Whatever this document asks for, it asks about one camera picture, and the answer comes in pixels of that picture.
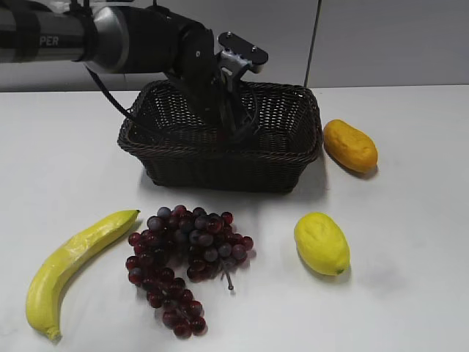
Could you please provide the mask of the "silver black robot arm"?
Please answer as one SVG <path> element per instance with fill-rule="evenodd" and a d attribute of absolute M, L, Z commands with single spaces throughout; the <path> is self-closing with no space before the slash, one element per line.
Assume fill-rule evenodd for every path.
<path fill-rule="evenodd" d="M 242 77 L 267 60 L 265 51 L 236 34 L 215 36 L 157 3 L 71 1 L 64 12 L 38 1 L 1 3 L 3 63 L 81 62 L 94 80 L 101 73 L 162 73 L 196 116 L 233 143 L 258 130 L 257 113 L 241 100 Z"/>

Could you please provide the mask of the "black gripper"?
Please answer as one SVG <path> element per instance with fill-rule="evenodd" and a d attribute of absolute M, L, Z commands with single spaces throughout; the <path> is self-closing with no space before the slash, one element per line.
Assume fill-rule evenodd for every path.
<path fill-rule="evenodd" d="M 221 129 L 226 141 L 244 142 L 259 130 L 259 108 L 255 105 L 250 111 L 243 105 L 244 90 L 254 102 L 257 99 L 242 77 L 261 69 L 261 62 L 234 51 L 194 51 L 181 56 L 166 77 L 185 97 L 193 114 Z"/>

